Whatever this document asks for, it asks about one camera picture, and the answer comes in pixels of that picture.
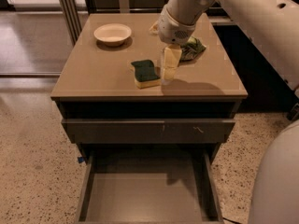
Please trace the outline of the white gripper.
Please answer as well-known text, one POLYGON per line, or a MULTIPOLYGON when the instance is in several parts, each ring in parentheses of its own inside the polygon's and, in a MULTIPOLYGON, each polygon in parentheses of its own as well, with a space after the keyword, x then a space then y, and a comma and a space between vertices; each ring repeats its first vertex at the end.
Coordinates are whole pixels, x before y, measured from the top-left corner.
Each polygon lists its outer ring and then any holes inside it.
POLYGON ((162 42, 171 44, 166 46, 162 52, 161 80, 163 84, 169 84, 174 79, 182 54, 180 45, 187 43, 194 30, 194 25, 176 21, 168 12, 167 6, 164 6, 158 21, 149 28, 151 35, 158 35, 162 42))

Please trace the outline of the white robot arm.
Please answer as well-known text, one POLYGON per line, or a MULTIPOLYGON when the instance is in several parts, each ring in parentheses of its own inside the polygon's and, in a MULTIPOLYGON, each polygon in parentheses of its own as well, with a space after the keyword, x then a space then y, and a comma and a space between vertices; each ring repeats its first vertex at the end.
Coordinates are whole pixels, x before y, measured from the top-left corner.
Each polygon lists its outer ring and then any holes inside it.
MULTIPOLYGON (((292 0, 169 0, 157 22, 166 44, 184 44, 199 17, 219 3, 287 81, 299 86, 299 6, 292 0)), ((299 118, 268 146, 251 197, 248 224, 299 224, 299 118)))

